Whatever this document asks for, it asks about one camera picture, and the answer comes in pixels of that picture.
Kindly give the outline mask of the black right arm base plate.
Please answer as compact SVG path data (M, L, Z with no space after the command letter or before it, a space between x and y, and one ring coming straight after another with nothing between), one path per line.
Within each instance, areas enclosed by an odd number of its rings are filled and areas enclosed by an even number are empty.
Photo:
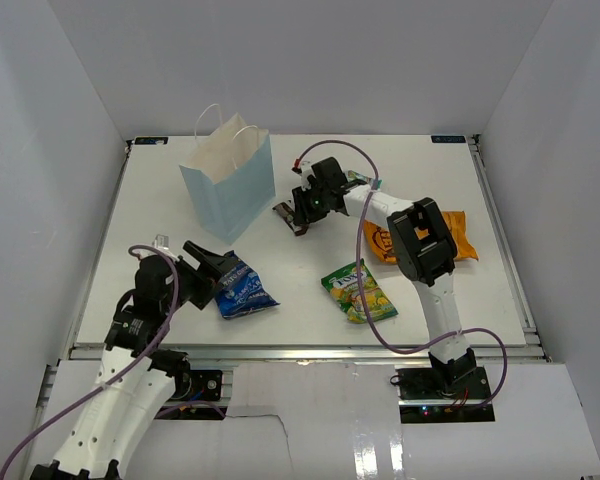
M484 400L491 395L486 370L477 367L453 384L447 384L433 368L399 369L389 380L402 400Z

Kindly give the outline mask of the blue Kettle chips bag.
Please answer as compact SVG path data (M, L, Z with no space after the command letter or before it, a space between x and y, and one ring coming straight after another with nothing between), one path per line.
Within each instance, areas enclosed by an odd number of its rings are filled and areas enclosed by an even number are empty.
M223 319L231 320L279 305L264 289L255 270L234 251L227 255L236 263L221 279L221 288L215 295L215 302Z

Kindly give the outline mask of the brown chocolate bar wrapper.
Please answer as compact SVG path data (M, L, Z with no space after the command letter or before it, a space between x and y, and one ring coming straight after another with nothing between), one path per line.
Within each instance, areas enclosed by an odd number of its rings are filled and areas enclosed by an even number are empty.
M307 225L298 225L294 221L295 211L287 202L280 202L276 204L272 210L285 222L289 229L294 233L296 237L304 235L307 230Z

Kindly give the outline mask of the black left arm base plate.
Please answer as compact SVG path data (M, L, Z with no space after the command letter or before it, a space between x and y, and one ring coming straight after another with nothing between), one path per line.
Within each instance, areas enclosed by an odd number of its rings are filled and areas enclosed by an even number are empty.
M191 370L176 377L176 390L171 401L187 400L219 401L222 395L223 372L221 370Z

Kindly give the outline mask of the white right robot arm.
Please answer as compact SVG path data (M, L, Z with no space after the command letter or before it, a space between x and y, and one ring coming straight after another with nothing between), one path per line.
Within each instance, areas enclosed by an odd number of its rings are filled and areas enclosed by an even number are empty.
M348 179L329 157L310 167L294 165L301 185L292 190L294 223L305 226L331 212L369 221L388 231L396 264L421 302L431 345L433 390L452 399L464 391L476 369L455 300L453 272L457 246L437 203L403 200L380 191L379 180Z

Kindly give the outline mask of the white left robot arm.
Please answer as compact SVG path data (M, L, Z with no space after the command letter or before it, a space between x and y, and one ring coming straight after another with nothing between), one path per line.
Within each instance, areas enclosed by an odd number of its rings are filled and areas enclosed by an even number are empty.
M132 246L139 261L133 287L118 303L104 341L91 392L65 408L79 416L33 479L121 479L148 427L165 403L193 390L184 352L161 348L175 313L184 305L204 309L237 263L191 241L184 251L198 261L155 246Z

